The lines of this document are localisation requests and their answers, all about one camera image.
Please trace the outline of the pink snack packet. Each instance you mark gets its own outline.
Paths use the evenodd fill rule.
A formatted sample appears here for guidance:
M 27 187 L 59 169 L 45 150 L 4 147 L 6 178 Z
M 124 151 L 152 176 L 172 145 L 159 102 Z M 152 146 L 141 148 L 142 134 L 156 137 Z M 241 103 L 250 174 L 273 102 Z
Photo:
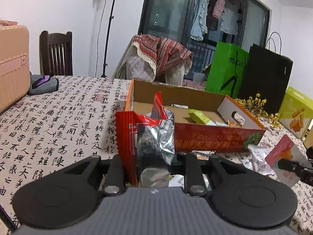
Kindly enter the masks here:
M 311 168 L 312 165 L 296 144 L 284 135 L 265 157 L 267 164 L 273 169 L 279 181 L 288 187 L 293 187 L 300 177 L 299 168 Z

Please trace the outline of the red foil snack bag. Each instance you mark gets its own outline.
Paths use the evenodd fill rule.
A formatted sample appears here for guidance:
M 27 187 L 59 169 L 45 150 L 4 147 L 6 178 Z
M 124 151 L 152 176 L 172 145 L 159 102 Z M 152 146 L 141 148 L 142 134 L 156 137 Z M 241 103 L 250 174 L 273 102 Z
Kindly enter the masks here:
M 117 149 L 133 186 L 167 187 L 174 159 L 174 113 L 165 109 L 161 92 L 154 96 L 152 111 L 115 114 Z

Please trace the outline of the green snack bar packet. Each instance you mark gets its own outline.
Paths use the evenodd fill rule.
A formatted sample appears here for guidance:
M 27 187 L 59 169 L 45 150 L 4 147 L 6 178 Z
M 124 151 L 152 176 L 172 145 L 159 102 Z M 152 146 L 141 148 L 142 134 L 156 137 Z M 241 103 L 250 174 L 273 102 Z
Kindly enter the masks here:
M 193 122 L 201 125 L 216 126 L 216 123 L 208 118 L 202 111 L 188 109 L 188 115 Z

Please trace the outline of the cracker chip snack bag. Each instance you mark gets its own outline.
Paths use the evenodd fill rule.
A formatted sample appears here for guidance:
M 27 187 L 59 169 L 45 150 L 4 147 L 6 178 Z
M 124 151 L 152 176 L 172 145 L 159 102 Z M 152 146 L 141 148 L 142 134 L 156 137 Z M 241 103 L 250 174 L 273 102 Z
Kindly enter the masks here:
M 237 122 L 234 122 L 234 121 L 231 121 L 228 119 L 228 126 L 229 127 L 232 127 L 232 128 L 240 128 L 242 127 L 241 124 L 237 123 Z

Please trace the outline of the white silver snack packet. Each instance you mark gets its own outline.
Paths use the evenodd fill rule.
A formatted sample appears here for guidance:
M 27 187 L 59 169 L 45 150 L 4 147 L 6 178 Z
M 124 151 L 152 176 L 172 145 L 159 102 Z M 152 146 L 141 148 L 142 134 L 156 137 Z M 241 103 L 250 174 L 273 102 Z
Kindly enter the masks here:
M 274 170 L 265 161 L 270 153 L 269 149 L 263 146 L 248 145 L 250 152 L 247 158 L 241 160 L 243 166 L 264 176 L 274 175 Z

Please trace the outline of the yellow green snack box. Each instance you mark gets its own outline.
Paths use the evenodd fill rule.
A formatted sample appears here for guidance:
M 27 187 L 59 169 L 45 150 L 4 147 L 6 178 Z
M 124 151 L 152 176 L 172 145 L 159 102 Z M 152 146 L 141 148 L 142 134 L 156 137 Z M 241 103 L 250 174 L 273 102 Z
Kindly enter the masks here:
M 312 121 L 312 100 L 293 87 L 288 87 L 279 113 L 282 115 L 280 123 L 302 139 Z

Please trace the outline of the orange cardboard pumpkin box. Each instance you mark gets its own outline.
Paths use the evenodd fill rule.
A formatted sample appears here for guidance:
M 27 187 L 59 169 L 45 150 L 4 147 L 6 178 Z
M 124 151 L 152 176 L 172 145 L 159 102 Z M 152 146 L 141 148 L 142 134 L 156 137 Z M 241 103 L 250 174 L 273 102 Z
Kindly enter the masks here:
M 178 152 L 244 152 L 265 134 L 258 119 L 230 96 L 193 88 L 132 80 L 126 111 L 150 113 L 157 93 L 161 94 L 164 109 L 174 113 Z

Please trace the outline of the yellow flower branch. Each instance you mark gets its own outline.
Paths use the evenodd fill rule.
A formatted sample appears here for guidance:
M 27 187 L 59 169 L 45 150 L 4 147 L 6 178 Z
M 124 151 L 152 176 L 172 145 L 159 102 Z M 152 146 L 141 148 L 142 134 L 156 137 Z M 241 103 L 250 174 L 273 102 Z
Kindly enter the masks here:
M 282 114 L 279 112 L 276 113 L 268 113 L 265 111 L 265 105 L 267 103 L 266 99 L 261 98 L 261 94 L 257 93 L 255 97 L 249 97 L 246 99 L 236 98 L 235 102 L 239 103 L 244 107 L 248 112 L 250 112 L 255 118 L 266 118 L 267 121 L 271 124 L 272 128 L 282 128 L 280 123 L 280 119 L 282 118 Z

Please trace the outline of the small white snack packet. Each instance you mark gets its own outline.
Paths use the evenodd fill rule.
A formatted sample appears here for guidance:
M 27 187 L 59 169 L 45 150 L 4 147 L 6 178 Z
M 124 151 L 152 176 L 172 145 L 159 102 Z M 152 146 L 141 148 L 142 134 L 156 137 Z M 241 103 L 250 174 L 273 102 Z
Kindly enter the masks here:
M 171 107 L 173 108 L 181 108 L 181 109 L 189 109 L 186 105 L 178 105 L 178 104 L 172 104 Z

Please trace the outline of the calligraphy print tablecloth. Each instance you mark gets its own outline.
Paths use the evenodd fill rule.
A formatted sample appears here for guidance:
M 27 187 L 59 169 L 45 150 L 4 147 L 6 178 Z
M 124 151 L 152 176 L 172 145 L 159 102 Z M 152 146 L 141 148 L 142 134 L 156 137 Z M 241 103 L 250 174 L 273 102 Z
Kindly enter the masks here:
M 115 113 L 129 80 L 60 76 L 56 92 L 24 96 L 1 114 L 1 207 L 14 226 L 15 192 L 91 155 L 117 153 Z

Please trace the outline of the black paper bag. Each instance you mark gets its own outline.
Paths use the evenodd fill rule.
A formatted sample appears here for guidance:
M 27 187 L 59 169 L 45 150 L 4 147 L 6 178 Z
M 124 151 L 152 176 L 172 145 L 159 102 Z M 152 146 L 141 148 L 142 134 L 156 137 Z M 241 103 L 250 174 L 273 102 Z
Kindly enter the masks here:
M 242 80 L 239 99 L 248 100 L 260 94 L 266 99 L 264 110 L 269 114 L 279 112 L 289 79 L 293 61 L 254 44 L 250 47 L 249 60 Z

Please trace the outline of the green mucun paper bag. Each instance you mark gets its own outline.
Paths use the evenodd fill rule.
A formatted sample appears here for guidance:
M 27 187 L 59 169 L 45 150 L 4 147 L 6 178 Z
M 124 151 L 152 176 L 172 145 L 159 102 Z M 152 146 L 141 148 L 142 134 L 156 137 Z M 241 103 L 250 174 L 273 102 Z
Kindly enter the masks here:
M 216 46 L 205 91 L 237 98 L 246 72 L 249 52 L 219 41 Z

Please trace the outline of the grey purple pouch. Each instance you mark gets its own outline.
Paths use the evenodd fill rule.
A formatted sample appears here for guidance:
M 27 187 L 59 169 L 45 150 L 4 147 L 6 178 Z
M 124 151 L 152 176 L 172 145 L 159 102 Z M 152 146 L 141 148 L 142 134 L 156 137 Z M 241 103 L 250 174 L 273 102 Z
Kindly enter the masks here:
M 51 75 L 37 75 L 30 73 L 30 88 L 28 95 L 34 96 L 58 91 L 59 80 Z

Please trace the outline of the pink hard suitcase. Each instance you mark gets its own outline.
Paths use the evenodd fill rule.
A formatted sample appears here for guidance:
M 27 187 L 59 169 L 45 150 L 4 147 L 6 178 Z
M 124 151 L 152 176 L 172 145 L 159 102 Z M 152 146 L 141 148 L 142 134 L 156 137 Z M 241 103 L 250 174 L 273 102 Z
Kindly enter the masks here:
M 24 25 L 1 26 L 1 95 L 4 111 L 30 88 L 29 31 Z

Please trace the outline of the dark wooden chair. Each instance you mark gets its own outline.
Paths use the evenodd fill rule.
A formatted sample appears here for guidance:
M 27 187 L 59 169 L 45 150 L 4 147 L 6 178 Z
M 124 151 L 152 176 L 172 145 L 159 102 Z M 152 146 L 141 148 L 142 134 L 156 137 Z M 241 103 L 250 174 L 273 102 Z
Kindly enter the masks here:
M 49 33 L 39 36 L 40 72 L 42 75 L 73 75 L 72 32 Z

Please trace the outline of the hanging clothes on balcony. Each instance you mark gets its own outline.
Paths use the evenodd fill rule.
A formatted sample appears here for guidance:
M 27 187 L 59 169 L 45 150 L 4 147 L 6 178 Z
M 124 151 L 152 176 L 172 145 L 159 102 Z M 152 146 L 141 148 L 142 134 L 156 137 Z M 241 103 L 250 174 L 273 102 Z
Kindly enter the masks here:
M 203 41 L 206 34 L 216 31 L 234 42 L 242 14 L 240 0 L 195 0 L 189 36 L 192 40 Z

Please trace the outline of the studio lamp on stand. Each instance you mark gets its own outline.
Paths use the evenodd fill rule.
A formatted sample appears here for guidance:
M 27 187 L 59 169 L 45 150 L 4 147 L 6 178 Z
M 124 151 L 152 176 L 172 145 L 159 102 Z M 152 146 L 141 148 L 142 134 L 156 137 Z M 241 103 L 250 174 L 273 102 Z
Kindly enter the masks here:
M 106 68 L 108 66 L 108 63 L 107 63 L 108 45 L 109 45 L 110 32 L 111 32 L 111 28 L 112 28 L 112 21 L 114 19 L 113 12 L 114 12 L 114 8 L 115 8 L 115 3 L 116 3 L 116 0 L 112 0 L 112 5 L 111 5 L 111 9 L 110 9 L 110 15 L 109 15 L 109 19 L 108 19 L 106 42 L 105 42 L 105 45 L 104 45 L 104 55 L 103 55 L 103 65 L 102 65 L 101 78 L 106 78 L 107 77 L 107 75 L 106 75 Z M 97 33 L 97 58 L 96 58 L 95 76 L 97 76 L 97 73 L 98 73 L 98 61 L 99 61 L 99 57 L 100 57 L 100 48 L 99 48 L 100 34 L 101 34 L 101 27 L 102 27 L 102 21 L 103 21 L 103 16 L 104 16 L 104 11 L 105 11 L 105 8 L 106 8 L 106 4 L 107 4 L 107 0 L 104 0 L 104 5 L 102 7 L 101 17 L 100 17 L 100 22 L 99 22 L 99 29 L 98 29 L 98 33 Z

